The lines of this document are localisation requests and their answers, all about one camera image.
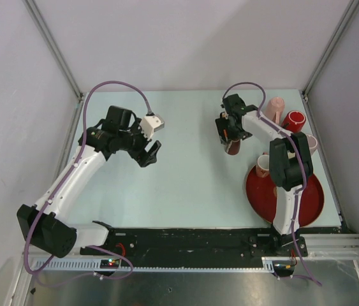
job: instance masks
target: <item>red cup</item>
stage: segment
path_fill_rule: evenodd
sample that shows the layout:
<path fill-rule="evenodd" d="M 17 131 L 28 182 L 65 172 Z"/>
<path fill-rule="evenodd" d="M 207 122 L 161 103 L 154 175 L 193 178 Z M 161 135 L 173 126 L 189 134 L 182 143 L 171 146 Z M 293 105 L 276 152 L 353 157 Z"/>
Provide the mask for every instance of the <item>red cup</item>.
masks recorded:
<path fill-rule="evenodd" d="M 297 133 L 301 131 L 306 121 L 307 117 L 302 112 L 292 110 L 284 118 L 281 127 L 293 133 Z"/>

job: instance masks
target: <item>white table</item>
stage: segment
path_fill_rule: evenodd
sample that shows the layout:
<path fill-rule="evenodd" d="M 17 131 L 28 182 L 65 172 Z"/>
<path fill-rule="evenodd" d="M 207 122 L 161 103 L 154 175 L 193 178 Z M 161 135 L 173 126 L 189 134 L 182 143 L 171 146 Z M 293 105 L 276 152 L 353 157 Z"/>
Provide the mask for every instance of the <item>white table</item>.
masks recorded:
<path fill-rule="evenodd" d="M 256 90 L 232 91 L 248 104 L 262 99 Z M 251 208 L 245 194 L 245 176 L 268 145 L 255 137 L 242 142 L 238 155 L 224 152 L 214 120 L 222 110 L 223 91 L 146 92 L 165 128 L 154 140 L 162 147 L 158 161 L 140 168 L 127 152 L 111 156 L 82 191 L 69 222 L 103 221 L 114 227 L 137 228 L 262 228 L 269 224 Z M 305 112 L 297 90 L 267 90 L 267 100 L 284 98 L 286 109 Z M 99 92 L 90 100 L 88 126 L 104 118 L 110 105 L 146 113 L 136 92 Z M 302 130 L 311 133 L 307 122 Z M 71 155 L 82 134 L 77 127 Z M 314 174 L 325 195 L 321 215 L 309 226 L 340 226 L 325 171 L 318 152 L 312 156 Z"/>

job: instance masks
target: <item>round tray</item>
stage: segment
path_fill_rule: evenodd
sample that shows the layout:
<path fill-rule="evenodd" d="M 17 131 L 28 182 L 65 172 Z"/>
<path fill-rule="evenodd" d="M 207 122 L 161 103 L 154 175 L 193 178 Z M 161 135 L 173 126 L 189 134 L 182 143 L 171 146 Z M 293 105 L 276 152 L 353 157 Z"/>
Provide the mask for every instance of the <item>round tray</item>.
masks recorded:
<path fill-rule="evenodd" d="M 260 178 L 256 175 L 256 167 L 250 171 L 245 182 L 247 199 L 254 211 L 268 222 L 273 222 L 277 197 L 274 192 L 275 184 L 270 175 Z M 309 177 L 307 188 L 301 197 L 298 221 L 300 226 L 314 222 L 324 207 L 324 192 L 318 178 L 313 174 Z"/>

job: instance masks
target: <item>white wall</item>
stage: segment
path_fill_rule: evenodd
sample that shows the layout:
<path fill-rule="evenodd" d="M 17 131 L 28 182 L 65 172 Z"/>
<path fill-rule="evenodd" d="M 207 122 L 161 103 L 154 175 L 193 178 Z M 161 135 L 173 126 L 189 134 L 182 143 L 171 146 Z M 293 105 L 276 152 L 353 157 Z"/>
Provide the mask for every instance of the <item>white wall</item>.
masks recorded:
<path fill-rule="evenodd" d="M 0 0 L 0 305 L 24 243 L 16 211 L 50 185 L 76 100 L 19 0 Z"/>
<path fill-rule="evenodd" d="M 359 13 L 309 96 L 349 226 L 359 231 Z"/>
<path fill-rule="evenodd" d="M 225 89 L 242 80 L 303 89 L 349 0 L 36 2 L 89 91 L 106 79 L 143 90 Z"/>

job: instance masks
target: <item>robotic arm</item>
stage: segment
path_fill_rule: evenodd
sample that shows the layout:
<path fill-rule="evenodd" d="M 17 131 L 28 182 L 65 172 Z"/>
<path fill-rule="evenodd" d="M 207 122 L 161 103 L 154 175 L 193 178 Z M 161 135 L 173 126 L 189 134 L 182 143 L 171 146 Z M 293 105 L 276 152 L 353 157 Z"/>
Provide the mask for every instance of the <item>robotic arm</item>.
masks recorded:
<path fill-rule="evenodd" d="M 293 139 L 308 179 L 313 173 L 313 168 L 307 137 L 303 133 L 291 134 L 281 127 L 276 131 L 259 119 L 254 105 L 246 106 L 237 94 L 224 98 L 222 107 L 225 112 L 216 119 L 216 126 L 223 144 L 230 143 L 232 140 L 245 140 L 251 136 L 270 144 L 270 176 L 277 186 L 277 208 L 272 226 L 280 236 L 290 235 L 295 195 L 298 194 L 299 212 L 302 191 L 298 190 L 301 189 L 303 182 L 297 158 L 288 156 L 289 152 L 294 152 L 293 147 L 281 134 L 289 135 Z M 299 227 L 296 218 L 294 229 L 297 230 Z"/>
<path fill-rule="evenodd" d="M 156 141 L 149 151 L 145 148 L 154 133 L 164 126 L 163 119 L 158 115 L 151 114 L 138 119 L 131 110 L 111 106 L 105 119 L 87 129 L 87 140 L 81 158 L 76 161 L 82 137 L 78 141 L 76 154 L 49 190 L 32 207 L 22 205 L 19 208 L 17 217 L 24 237 L 26 238 L 39 210 L 48 201 L 50 205 L 39 219 L 32 235 L 32 245 L 58 258 L 65 257 L 72 248 L 103 245 L 108 235 L 106 226 L 99 223 L 67 225 L 66 220 L 75 200 L 97 170 L 119 150 L 126 151 L 140 167 L 156 163 L 160 142 Z M 74 169 L 67 176 L 71 167 Z M 65 178 L 54 198 L 49 200 L 54 188 Z"/>

